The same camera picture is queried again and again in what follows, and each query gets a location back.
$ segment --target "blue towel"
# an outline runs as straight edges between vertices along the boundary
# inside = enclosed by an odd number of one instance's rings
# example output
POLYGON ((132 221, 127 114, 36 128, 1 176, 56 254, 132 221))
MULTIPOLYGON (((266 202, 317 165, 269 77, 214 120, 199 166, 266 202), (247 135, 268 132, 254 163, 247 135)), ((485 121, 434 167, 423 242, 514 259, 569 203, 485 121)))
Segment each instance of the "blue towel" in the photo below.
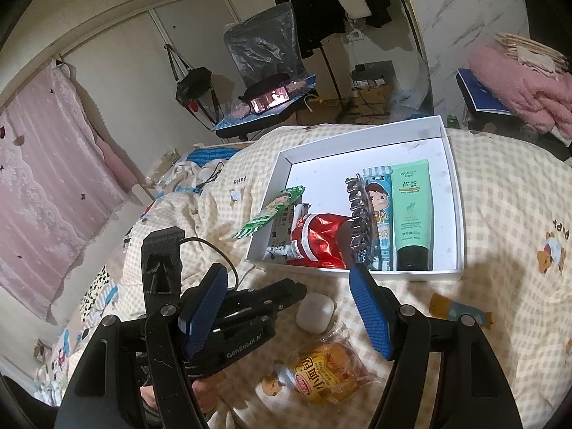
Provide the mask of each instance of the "blue towel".
POLYGON ((207 148, 195 150, 187 156, 187 161, 193 161, 203 167, 214 159, 231 159, 240 150, 230 147, 207 148))

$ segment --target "bed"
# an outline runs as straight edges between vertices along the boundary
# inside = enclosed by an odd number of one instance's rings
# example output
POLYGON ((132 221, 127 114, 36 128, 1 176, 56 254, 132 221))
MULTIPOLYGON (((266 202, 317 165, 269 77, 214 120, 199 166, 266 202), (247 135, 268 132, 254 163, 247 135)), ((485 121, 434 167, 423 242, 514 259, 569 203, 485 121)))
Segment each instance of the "bed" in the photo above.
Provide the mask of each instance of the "bed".
MULTIPOLYGON (((172 193, 156 201, 133 226, 121 276, 111 270, 116 297, 103 310, 96 310, 96 315, 113 313, 130 320, 145 312, 141 244, 150 232, 164 227, 176 225, 187 237, 199 236, 215 243, 236 265, 241 288, 259 288, 285 277, 283 271, 263 271, 246 262, 248 239, 235 240, 232 235, 259 211, 280 150, 359 127, 363 126, 280 127, 236 154, 201 195, 172 193), (231 199, 231 191, 240 193, 239 201, 231 199)), ((426 315, 436 292, 492 312, 493 324, 484 333, 511 385, 523 425, 542 427, 572 385, 572 268, 566 260, 572 244, 572 169, 530 143, 469 131, 449 130, 448 134, 465 218, 463 279, 383 285, 390 287, 401 303, 413 304, 426 315)), ((222 262, 207 246, 193 243, 181 246, 181 259, 183 289, 198 284, 211 263, 222 262)), ((380 383, 361 388, 337 406, 305 405, 293 393, 265 395, 260 378, 271 373, 275 360, 284 360, 310 338, 295 325, 296 308, 290 308, 278 317, 276 337, 225 369, 218 385, 219 403, 209 425, 367 427, 391 364, 371 348, 347 279, 295 273, 288 277, 336 302, 336 321, 348 326, 350 342, 380 383)), ((69 331, 68 337, 73 334, 77 333, 69 331)), ((73 372, 89 334, 69 347, 66 376, 73 372)), ((417 427, 428 425, 438 369, 439 357, 432 356, 417 427)))

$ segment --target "red oval logo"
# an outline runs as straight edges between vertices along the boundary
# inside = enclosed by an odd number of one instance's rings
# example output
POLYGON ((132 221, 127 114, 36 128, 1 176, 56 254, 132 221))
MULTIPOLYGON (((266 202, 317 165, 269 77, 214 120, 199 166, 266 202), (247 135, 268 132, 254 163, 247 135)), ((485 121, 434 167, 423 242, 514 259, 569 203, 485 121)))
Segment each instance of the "red oval logo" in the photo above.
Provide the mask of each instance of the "red oval logo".
POLYGON ((310 395, 312 393, 312 391, 310 390, 310 386, 308 385, 308 383, 305 381, 305 379, 300 376, 298 373, 296 373, 294 375, 294 377, 296 378, 296 384, 298 384, 298 388, 305 393, 306 395, 310 395))

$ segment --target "lace curtain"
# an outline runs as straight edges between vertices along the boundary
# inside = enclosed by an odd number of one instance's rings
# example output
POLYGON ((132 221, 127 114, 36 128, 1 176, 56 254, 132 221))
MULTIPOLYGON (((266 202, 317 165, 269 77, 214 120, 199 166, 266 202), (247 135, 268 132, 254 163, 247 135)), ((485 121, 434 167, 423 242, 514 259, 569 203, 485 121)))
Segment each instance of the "lace curtain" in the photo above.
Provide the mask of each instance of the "lace curtain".
POLYGON ((64 64, 44 68, 0 115, 0 285, 42 319, 127 197, 95 140, 64 64))

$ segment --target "red snack package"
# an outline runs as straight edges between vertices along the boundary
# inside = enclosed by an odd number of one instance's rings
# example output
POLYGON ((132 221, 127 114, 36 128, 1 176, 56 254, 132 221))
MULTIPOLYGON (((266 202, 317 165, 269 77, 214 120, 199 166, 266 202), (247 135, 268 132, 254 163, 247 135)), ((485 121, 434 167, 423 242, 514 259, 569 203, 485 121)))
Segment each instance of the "red snack package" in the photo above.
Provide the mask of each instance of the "red snack package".
POLYGON ((336 236, 350 219, 338 214, 307 214, 292 231, 292 258, 287 264, 311 268, 345 269, 336 236))

